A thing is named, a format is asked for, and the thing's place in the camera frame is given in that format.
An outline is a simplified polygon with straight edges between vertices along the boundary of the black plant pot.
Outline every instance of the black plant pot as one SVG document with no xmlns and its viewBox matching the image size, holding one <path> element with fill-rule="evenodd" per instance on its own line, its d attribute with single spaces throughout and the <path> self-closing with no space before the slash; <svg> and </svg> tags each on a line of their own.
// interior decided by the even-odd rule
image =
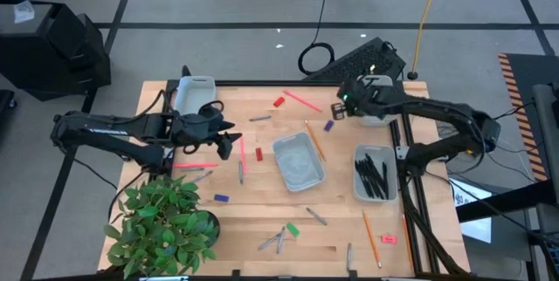
<svg viewBox="0 0 559 281">
<path fill-rule="evenodd" d="M 208 211 L 208 214 L 210 214 L 210 216 L 208 217 L 208 221 L 213 222 L 214 228 L 219 228 L 219 230 L 217 231 L 217 234 L 216 234 L 216 239 L 213 240 L 213 241 L 206 242 L 206 246 L 208 248 L 210 248 L 211 246 L 213 246 L 217 242 L 217 239 L 219 238 L 219 233 L 221 233 L 221 226 L 219 226 L 219 220 L 217 219 L 216 215 L 214 215 L 210 211 Z"/>
</svg>

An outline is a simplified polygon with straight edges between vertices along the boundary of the pink pen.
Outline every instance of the pink pen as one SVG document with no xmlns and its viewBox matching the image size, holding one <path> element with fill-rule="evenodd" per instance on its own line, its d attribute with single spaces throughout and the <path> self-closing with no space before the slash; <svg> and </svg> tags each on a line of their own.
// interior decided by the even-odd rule
<svg viewBox="0 0 559 281">
<path fill-rule="evenodd" d="M 305 101 L 303 98 L 300 98 L 300 97 L 294 95 L 293 93 L 291 93 L 288 90 L 284 90 L 283 93 L 285 93 L 286 95 L 290 96 L 293 99 L 296 99 L 297 101 L 304 104 L 305 106 L 308 106 L 308 107 L 310 107 L 310 108 L 312 108 L 312 109 L 314 109 L 318 112 L 322 112 L 322 110 L 319 107 L 315 106 L 314 104 L 312 104 L 310 102 Z"/>
</svg>

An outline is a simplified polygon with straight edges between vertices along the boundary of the red eraser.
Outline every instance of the red eraser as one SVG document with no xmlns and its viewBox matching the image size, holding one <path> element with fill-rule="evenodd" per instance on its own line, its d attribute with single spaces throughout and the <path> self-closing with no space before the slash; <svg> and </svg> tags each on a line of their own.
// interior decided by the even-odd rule
<svg viewBox="0 0 559 281">
<path fill-rule="evenodd" d="M 262 161 L 262 149 L 256 148 L 256 160 Z"/>
<path fill-rule="evenodd" d="M 279 99 L 273 102 L 273 106 L 278 107 L 283 103 L 283 101 L 285 101 L 285 99 L 283 99 L 283 97 L 279 97 Z"/>
<path fill-rule="evenodd" d="M 398 243 L 398 238 L 396 236 L 381 236 L 381 241 L 383 243 L 396 244 Z"/>
</svg>

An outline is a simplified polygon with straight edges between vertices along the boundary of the gray floor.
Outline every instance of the gray floor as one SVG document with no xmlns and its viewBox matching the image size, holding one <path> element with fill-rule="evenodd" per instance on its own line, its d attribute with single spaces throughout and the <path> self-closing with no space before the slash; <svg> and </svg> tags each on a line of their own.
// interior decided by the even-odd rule
<svg viewBox="0 0 559 281">
<path fill-rule="evenodd" d="M 120 0 L 45 0 L 67 3 L 97 23 L 111 23 Z M 329 22 L 417 23 L 426 0 L 327 0 Z M 530 0 L 542 23 L 559 22 L 556 0 Z M 129 0 L 124 23 L 313 22 L 321 0 Z M 529 23 L 519 0 L 434 0 L 430 23 Z M 319 41 L 329 42 L 336 56 L 366 40 L 389 40 L 411 64 L 417 32 L 413 30 L 324 29 Z M 559 31 L 546 31 L 559 51 Z M 216 79 L 301 79 L 297 58 L 314 30 L 118 30 L 111 52 L 113 84 L 99 90 L 93 113 L 131 115 L 141 83 L 177 79 L 187 64 L 196 75 Z M 499 52 L 543 54 L 532 31 L 425 31 L 418 61 L 420 78 L 431 96 L 466 102 L 490 114 L 511 108 L 502 82 Z M 307 69 L 320 68 L 327 53 L 311 52 Z M 0 87 L 12 88 L 5 79 Z M 19 278 L 38 224 L 57 178 L 62 154 L 52 146 L 52 116 L 80 109 L 83 98 L 68 97 L 45 103 L 17 91 L 19 108 L 0 143 L 4 221 L 0 248 L 10 250 L 0 261 L 0 278 Z M 505 118 L 502 146 L 521 148 L 515 119 Z M 78 158 L 116 182 L 121 163 L 112 154 L 82 148 Z M 497 152 L 494 158 L 524 170 L 519 155 Z M 525 154 L 520 154 L 528 162 Z M 456 162 L 451 168 L 469 164 Z M 521 175 L 484 161 L 467 175 L 506 188 L 528 184 Z M 40 258 L 36 278 L 95 271 L 103 240 L 102 225 L 114 191 L 78 165 L 72 172 Z M 474 272 L 488 277 L 525 278 L 518 261 L 493 257 L 466 244 Z"/>
</svg>

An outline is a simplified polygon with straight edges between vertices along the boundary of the green eraser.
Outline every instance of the green eraser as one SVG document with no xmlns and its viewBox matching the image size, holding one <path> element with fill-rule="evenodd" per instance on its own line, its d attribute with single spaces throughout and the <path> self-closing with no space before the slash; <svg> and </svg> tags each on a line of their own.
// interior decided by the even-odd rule
<svg viewBox="0 0 559 281">
<path fill-rule="evenodd" d="M 291 234 L 293 234 L 293 236 L 299 236 L 299 230 L 297 230 L 297 228 L 295 228 L 295 226 L 291 223 L 287 224 L 287 229 L 291 232 Z"/>
</svg>

